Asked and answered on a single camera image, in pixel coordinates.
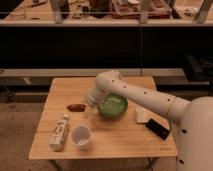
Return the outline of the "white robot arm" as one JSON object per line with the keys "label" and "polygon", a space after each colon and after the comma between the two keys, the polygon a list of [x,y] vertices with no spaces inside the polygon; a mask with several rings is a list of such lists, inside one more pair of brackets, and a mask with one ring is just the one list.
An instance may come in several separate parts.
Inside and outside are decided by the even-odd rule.
{"label": "white robot arm", "polygon": [[119,71],[99,73],[85,97],[90,106],[114,93],[180,126],[177,171],[213,171],[213,97],[192,101],[129,84]]}

